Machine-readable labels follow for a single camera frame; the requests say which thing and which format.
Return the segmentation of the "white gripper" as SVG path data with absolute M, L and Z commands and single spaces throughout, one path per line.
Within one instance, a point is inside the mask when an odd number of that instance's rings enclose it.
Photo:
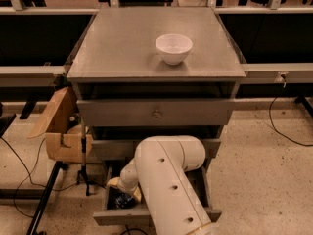
M 138 174 L 135 161 L 131 160 L 120 172 L 120 176 L 111 178 L 107 182 L 108 187 L 120 189 L 124 193 L 132 195 L 136 202 L 142 201 L 142 193 L 139 187 Z

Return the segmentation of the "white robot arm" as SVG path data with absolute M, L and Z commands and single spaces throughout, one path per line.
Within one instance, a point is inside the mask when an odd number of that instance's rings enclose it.
M 214 235 L 216 228 L 186 176 L 204 159 L 204 145 L 193 136 L 149 137 L 108 185 L 146 202 L 157 235 Z

